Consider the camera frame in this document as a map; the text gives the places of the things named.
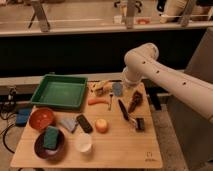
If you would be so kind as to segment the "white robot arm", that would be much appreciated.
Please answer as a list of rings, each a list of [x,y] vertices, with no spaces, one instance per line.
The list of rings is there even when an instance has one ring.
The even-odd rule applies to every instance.
[[[124,57],[123,83],[135,87],[146,77],[213,123],[213,84],[160,64],[158,56],[159,50],[153,43],[128,51]]]

